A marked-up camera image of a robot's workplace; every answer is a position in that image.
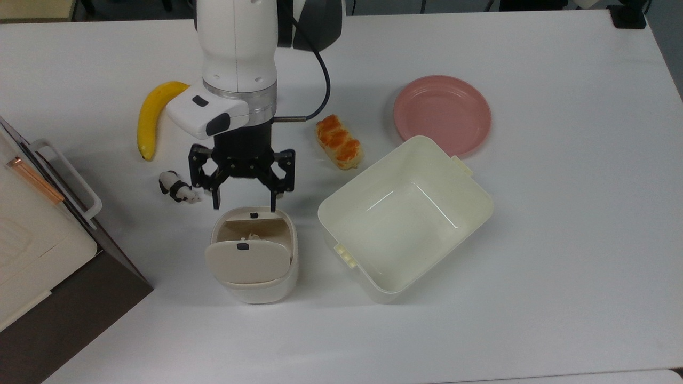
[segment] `plastic container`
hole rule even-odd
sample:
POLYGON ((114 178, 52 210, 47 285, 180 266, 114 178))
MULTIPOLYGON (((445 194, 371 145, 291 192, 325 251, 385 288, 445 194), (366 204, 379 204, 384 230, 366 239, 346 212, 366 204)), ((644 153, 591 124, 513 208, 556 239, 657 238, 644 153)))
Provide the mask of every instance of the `plastic container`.
POLYGON ((368 295, 388 303, 493 213, 471 174, 428 137, 413 137, 321 203, 325 240, 368 295))
POLYGON ((237 299, 272 303, 287 296, 296 284, 296 229, 281 210, 233 209, 216 222, 205 257, 216 280, 237 299))
MULTIPOLYGON (((0 118, 0 331, 47 298, 98 252, 95 241, 61 202, 64 197, 43 179, 10 129, 14 132, 0 118)), ((47 145, 41 139, 28 148, 47 145)), ((92 191, 64 156, 53 150, 92 191)), ((88 219, 100 208, 101 203, 91 208, 88 219)))

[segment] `white plastic bin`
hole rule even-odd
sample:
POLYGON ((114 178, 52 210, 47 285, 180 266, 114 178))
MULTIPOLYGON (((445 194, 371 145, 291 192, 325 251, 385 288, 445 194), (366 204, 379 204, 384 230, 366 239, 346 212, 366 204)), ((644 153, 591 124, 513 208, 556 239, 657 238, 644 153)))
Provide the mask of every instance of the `white plastic bin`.
POLYGON ((373 300, 388 303, 493 213, 471 174, 431 139, 413 137, 321 203, 326 242, 373 300))

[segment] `black cable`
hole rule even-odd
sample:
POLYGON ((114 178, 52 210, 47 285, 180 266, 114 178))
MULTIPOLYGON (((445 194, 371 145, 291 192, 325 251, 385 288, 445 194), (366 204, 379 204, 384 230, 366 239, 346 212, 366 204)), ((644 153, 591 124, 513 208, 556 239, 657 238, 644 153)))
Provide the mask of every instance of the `black cable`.
POLYGON ((318 63, 320 63, 320 69, 322 69, 322 74, 325 76, 325 97, 322 99, 322 103, 320 103, 318 109, 308 116, 275 116, 273 118, 273 122, 305 122, 316 117, 327 105, 327 101, 330 99, 330 92, 332 90, 332 85, 330 84, 330 74, 327 72, 327 67, 325 66, 325 62, 322 61, 320 52, 313 44, 313 41, 309 39, 308 35, 301 29, 299 23, 294 17, 292 10, 289 9, 289 7, 282 0, 278 0, 278 3, 285 10, 285 13, 290 17, 290 19, 292 19, 292 24, 296 30, 301 33, 303 39, 306 40, 308 46, 311 47, 311 52, 313 52, 313 54, 316 56, 316 59, 318 59, 318 63))

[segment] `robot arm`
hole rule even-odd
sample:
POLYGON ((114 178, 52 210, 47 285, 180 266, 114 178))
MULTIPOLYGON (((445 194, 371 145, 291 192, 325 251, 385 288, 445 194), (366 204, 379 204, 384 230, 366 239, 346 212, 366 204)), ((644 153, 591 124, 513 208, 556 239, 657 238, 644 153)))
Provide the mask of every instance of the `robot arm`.
POLYGON ((295 160, 293 150, 275 153, 270 145, 277 109, 275 49, 292 41, 297 48, 297 37, 302 38, 299 30, 285 36, 294 23, 284 20, 296 20, 301 10, 299 26, 310 26, 311 50, 320 50, 341 33, 341 0, 197 0, 195 9, 202 79, 166 106, 187 133, 214 137, 213 149, 199 144, 191 149, 192 185, 209 190, 218 209, 222 182, 257 178, 270 189, 275 210, 275 197, 294 190, 295 160), (208 159, 218 166, 211 175, 203 170, 208 159), (282 179, 271 169, 275 162, 286 172, 282 179))

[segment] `black button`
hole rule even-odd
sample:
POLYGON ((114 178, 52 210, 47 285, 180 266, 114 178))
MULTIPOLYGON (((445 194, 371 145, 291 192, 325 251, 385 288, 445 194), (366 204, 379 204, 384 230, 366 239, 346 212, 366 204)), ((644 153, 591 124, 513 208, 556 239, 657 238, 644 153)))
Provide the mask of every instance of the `black button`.
POLYGON ((199 95, 196 95, 195 97, 193 97, 192 101, 194 101, 195 104, 199 105, 200 107, 206 107, 209 103, 208 101, 201 98, 201 96, 199 96, 199 95))
POLYGON ((227 131, 228 128, 230 128, 230 115, 227 113, 221 113, 207 123, 206 134, 208 136, 217 135, 221 132, 227 131))

